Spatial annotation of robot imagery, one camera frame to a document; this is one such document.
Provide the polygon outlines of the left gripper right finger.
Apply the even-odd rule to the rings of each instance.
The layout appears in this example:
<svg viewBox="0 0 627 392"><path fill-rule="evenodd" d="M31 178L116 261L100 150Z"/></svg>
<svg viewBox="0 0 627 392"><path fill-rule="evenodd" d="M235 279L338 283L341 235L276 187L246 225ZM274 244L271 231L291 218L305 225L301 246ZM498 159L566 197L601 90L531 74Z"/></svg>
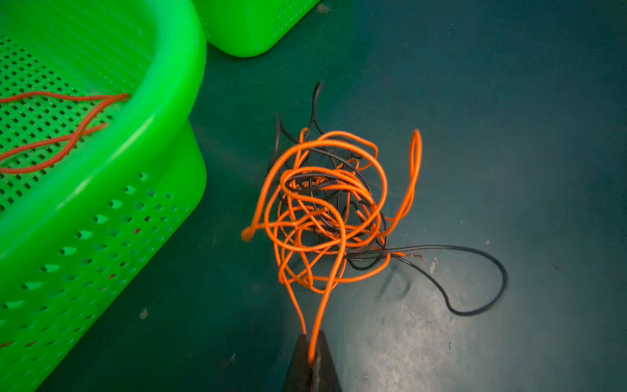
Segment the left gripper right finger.
<svg viewBox="0 0 627 392"><path fill-rule="evenodd" d="M323 331L318 334L316 356L312 367L313 392L342 392L328 340Z"/></svg>

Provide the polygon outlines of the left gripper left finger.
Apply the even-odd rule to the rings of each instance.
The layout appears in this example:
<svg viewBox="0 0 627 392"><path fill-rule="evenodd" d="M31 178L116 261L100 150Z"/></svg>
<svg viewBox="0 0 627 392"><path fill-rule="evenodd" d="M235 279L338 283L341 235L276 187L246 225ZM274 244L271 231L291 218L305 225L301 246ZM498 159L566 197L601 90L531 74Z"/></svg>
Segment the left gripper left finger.
<svg viewBox="0 0 627 392"><path fill-rule="evenodd" d="M297 338L292 359L284 380L283 392L310 392L312 388L312 367L310 367L309 343L305 335Z"/></svg>

